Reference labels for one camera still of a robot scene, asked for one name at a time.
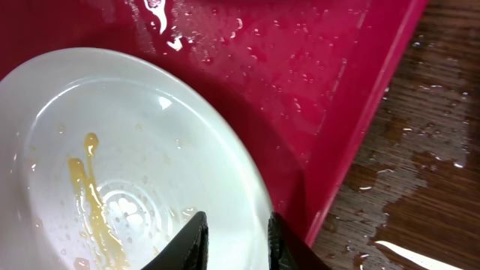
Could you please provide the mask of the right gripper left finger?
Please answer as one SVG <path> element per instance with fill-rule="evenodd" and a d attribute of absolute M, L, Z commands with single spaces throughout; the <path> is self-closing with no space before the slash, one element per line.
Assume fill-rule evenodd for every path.
<path fill-rule="evenodd" d="M 142 270 L 206 270 L 208 250 L 206 213 L 198 211 Z"/>

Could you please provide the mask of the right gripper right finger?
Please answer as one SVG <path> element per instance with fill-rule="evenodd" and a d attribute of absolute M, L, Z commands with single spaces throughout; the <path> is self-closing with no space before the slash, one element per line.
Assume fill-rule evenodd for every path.
<path fill-rule="evenodd" d="M 277 212 L 268 220 L 268 262 L 270 270 L 331 270 Z"/>

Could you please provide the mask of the white plate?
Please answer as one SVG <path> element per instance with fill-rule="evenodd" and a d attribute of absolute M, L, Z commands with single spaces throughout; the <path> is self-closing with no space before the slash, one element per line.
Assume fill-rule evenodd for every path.
<path fill-rule="evenodd" d="M 106 49 L 1 81 L 1 267 L 141 269 L 197 213 L 210 269 L 267 269 L 272 206 L 244 144 L 192 88 Z"/>

